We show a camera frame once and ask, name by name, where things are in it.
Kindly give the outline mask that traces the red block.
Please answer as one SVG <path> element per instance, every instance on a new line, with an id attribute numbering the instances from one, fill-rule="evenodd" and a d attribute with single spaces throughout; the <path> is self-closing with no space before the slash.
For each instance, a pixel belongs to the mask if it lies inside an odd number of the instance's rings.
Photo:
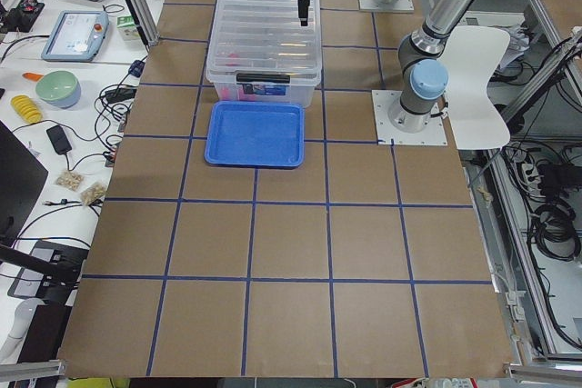
<path id="1" fill-rule="evenodd" d="M 231 53 L 226 57 L 226 66 L 240 66 L 244 63 L 244 59 L 236 53 Z"/>

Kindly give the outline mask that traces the blue plastic tray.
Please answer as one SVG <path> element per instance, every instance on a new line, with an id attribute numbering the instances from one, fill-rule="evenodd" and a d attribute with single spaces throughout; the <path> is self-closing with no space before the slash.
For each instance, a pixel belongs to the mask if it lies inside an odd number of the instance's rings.
<path id="1" fill-rule="evenodd" d="M 296 168 L 305 158 L 305 110 L 298 104 L 214 105 L 205 159 L 214 165 Z"/>

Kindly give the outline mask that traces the white chair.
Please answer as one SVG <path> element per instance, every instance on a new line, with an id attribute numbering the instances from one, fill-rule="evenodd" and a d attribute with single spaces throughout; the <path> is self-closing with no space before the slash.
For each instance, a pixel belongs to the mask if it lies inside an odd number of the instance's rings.
<path id="1" fill-rule="evenodd" d="M 487 95 L 490 78 L 507 50 L 509 34 L 479 26 L 456 27 L 438 61 L 448 71 L 445 98 L 459 150 L 488 150 L 510 139 L 506 122 Z"/>

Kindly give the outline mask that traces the green white carton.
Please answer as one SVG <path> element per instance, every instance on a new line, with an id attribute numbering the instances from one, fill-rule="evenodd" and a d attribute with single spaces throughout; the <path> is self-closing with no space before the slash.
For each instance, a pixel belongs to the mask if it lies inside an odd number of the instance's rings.
<path id="1" fill-rule="evenodd" d="M 123 40 L 134 41 L 141 39 L 134 18 L 131 15 L 118 16 L 115 25 Z"/>

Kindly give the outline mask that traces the near teach pendant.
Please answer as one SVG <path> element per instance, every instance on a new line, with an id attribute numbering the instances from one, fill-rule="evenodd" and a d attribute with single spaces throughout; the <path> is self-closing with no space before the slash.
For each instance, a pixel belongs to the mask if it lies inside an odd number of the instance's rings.
<path id="1" fill-rule="evenodd" d="M 105 12 L 63 11 L 45 44 L 41 58 L 58 62 L 90 62 L 105 40 Z"/>

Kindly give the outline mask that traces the green bowl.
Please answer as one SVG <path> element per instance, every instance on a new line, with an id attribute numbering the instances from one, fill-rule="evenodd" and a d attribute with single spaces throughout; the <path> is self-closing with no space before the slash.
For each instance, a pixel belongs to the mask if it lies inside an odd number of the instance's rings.
<path id="1" fill-rule="evenodd" d="M 66 109 L 78 103 L 81 85 L 73 73 L 59 70 L 43 75 L 35 86 L 35 92 L 45 103 Z"/>

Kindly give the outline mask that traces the black power adapter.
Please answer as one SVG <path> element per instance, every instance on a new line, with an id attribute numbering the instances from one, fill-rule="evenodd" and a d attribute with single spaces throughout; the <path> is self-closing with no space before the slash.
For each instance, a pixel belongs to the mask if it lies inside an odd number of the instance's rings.
<path id="1" fill-rule="evenodd" d="M 61 125 L 54 125 L 46 130 L 46 134 L 54 151 L 59 155 L 65 155 L 72 150 L 72 146 Z"/>

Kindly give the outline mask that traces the yellow sliced toy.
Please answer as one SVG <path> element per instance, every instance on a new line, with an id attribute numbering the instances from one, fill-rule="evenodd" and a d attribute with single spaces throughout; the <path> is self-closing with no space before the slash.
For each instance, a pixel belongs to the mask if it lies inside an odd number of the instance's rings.
<path id="1" fill-rule="evenodd" d="M 29 96 L 16 95 L 10 103 L 16 113 L 28 124 L 37 124 L 43 120 L 40 109 Z"/>

